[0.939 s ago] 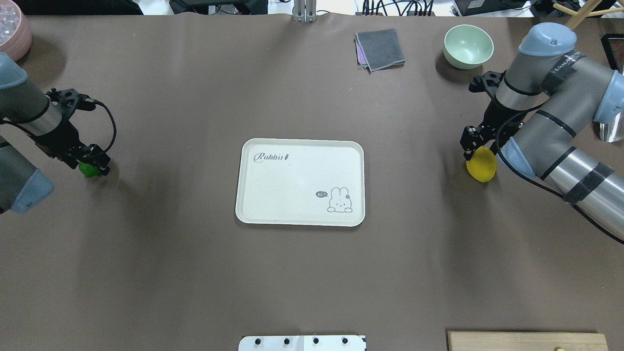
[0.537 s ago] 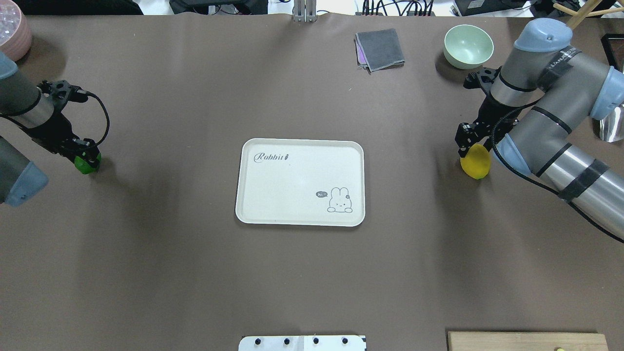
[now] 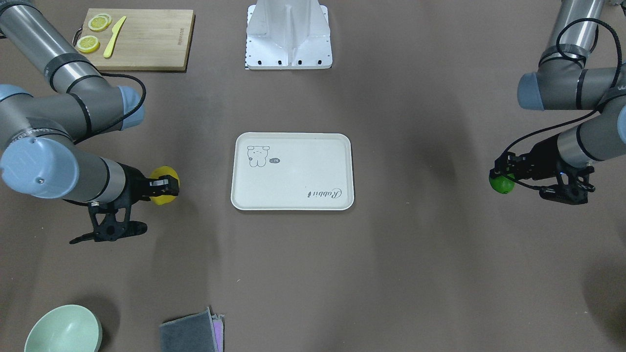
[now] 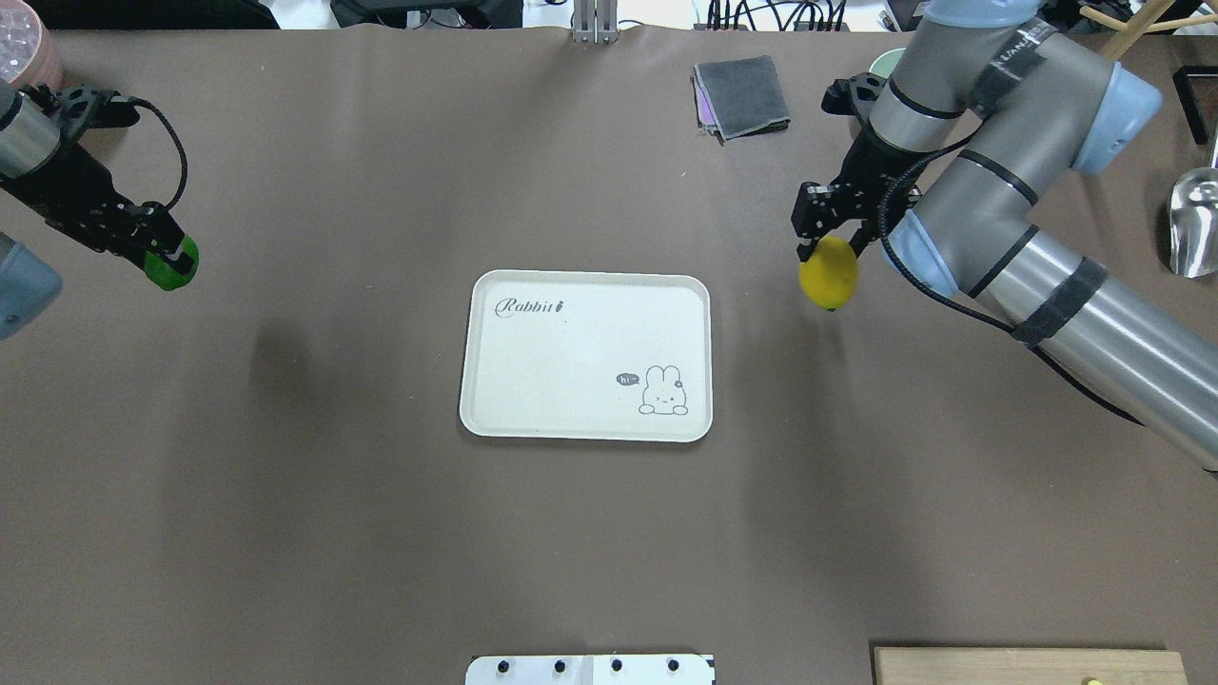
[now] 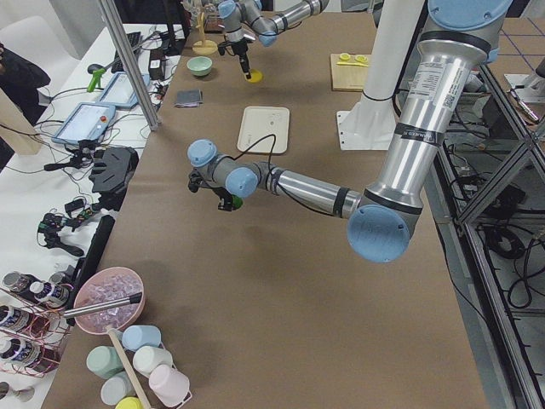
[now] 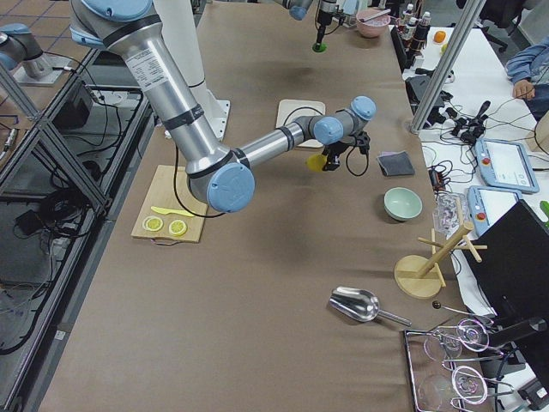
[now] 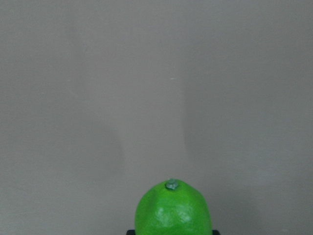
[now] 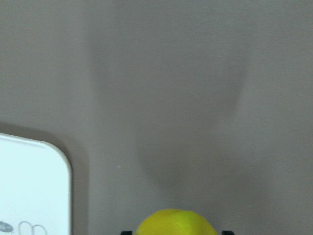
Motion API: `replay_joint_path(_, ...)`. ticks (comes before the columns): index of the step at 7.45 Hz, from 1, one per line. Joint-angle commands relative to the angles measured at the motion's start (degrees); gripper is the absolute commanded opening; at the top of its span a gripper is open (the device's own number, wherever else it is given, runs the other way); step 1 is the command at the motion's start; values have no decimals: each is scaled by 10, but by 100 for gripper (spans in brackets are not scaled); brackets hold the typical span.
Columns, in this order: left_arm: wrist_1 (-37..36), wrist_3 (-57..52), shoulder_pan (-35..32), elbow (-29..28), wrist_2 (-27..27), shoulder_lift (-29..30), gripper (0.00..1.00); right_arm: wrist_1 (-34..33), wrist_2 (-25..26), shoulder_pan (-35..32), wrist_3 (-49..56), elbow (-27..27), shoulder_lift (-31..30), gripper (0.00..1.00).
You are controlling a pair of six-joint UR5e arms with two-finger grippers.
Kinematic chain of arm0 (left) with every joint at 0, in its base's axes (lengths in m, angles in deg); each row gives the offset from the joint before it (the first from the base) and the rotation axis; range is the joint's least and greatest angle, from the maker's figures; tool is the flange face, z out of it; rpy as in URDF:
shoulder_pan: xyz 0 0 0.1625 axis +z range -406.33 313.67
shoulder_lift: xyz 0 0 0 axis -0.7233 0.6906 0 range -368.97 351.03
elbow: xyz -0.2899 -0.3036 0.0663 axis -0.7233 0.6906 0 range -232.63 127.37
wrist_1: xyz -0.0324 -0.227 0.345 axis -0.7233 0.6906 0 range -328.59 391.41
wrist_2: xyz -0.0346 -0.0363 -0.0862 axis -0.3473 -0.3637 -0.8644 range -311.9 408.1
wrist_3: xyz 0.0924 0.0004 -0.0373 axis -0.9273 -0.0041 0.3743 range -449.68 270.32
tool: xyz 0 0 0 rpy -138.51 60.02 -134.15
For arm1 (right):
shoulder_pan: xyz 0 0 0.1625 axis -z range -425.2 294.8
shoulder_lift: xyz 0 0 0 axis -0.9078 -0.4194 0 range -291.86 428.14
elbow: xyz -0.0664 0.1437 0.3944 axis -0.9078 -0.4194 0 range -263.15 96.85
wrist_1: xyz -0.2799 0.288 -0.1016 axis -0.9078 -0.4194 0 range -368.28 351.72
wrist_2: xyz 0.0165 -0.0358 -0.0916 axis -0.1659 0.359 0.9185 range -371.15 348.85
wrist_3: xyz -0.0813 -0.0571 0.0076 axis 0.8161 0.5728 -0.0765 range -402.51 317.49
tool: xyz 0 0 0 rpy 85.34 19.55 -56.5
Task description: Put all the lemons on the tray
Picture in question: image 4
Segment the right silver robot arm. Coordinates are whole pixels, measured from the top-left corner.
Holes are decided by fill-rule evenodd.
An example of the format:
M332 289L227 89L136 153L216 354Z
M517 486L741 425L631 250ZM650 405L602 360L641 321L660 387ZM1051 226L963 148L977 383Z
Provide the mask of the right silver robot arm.
M806 182L792 225L808 262L857 221L910 285L1009 334L1071 386L1216 472L1216 346L1028 215L1065 172L1108 167L1162 98L1058 33L1035 1L931 1L892 76L836 80L857 119L834 180Z

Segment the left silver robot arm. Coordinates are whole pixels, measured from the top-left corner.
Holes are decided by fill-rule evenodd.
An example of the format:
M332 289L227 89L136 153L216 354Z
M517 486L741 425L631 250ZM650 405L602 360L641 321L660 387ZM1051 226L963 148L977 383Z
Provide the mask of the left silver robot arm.
M80 145L86 130L135 126L138 108L157 117L179 155L180 178L168 204L134 204ZM197 272L199 247L171 217L186 191L186 147L145 99L86 84L58 91L48 83L2 84L1 178L2 191L48 225L88 250L125 258L164 291L186 286Z

